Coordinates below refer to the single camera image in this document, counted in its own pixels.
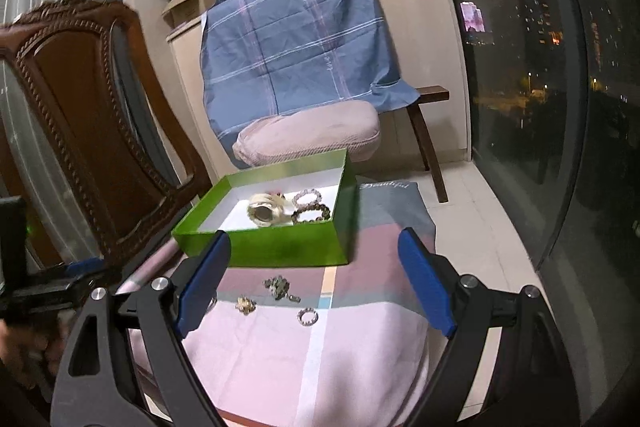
wooden stool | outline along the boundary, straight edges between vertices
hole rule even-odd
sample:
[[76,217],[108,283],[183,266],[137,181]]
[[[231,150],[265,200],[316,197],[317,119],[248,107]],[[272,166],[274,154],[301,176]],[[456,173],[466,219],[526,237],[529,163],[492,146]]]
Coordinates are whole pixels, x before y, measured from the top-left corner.
[[420,104],[449,100],[449,91],[442,86],[428,86],[419,87],[418,92],[420,93],[420,98],[412,103],[412,105],[407,106],[406,111],[409,113],[415,138],[418,140],[418,147],[420,148],[420,155],[424,162],[424,169],[427,171],[431,170],[431,178],[433,178],[433,185],[436,187],[438,201],[440,203],[446,203],[449,201],[449,198],[447,198],[447,189],[444,186],[442,172],[440,172],[440,164],[438,163],[436,152],[433,149],[433,142],[431,142],[427,124],[420,111]]

pink pillow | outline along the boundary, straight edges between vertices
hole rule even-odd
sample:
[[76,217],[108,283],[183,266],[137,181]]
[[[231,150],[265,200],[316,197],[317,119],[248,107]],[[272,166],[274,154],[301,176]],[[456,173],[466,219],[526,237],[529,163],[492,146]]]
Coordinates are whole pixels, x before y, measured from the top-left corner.
[[369,102],[346,100],[260,118],[240,132],[233,149],[236,158],[255,167],[336,149],[347,149],[358,162],[371,158],[379,145],[378,112]]

silver bolt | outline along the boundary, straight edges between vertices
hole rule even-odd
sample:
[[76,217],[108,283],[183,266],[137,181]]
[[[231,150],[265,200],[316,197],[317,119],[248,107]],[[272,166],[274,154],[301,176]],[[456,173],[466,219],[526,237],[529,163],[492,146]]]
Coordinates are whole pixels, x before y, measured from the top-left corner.
[[164,290],[167,286],[169,286],[169,279],[167,279],[166,277],[158,277],[151,283],[151,288],[153,288],[157,292]]
[[524,295],[532,299],[537,299],[538,297],[540,297],[540,290],[532,284],[527,284],[526,286],[524,286]]
[[94,301],[99,301],[105,295],[107,295],[107,290],[105,290],[104,288],[96,288],[94,291],[91,292],[91,298]]
[[478,286],[478,279],[476,279],[475,276],[473,275],[463,275],[460,278],[460,283],[465,287],[465,288],[475,288],[476,286]]

chair backrest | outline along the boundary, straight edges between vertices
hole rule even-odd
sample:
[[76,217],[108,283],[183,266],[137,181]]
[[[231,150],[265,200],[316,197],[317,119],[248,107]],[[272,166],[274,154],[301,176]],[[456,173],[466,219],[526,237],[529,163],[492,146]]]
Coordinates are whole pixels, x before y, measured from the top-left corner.
[[[111,71],[115,25],[126,32],[151,110],[184,165],[179,187],[154,167],[127,123]],[[138,14],[123,3],[44,3],[0,26],[0,59],[14,70],[108,263],[138,253],[211,186],[158,83]]]

open green box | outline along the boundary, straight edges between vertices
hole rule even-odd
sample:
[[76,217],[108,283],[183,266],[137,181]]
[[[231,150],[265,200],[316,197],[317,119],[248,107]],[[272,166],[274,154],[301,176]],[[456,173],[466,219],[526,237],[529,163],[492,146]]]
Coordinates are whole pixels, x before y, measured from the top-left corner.
[[[328,182],[332,183],[335,202],[332,200],[327,221],[240,230],[229,226],[233,215],[246,212],[241,202],[253,194],[298,192]],[[356,226],[355,198],[356,178],[346,150],[305,156],[225,176],[178,223],[172,235],[184,253],[194,256],[202,252],[216,230],[225,230],[231,240],[229,266],[235,267],[347,264]]]

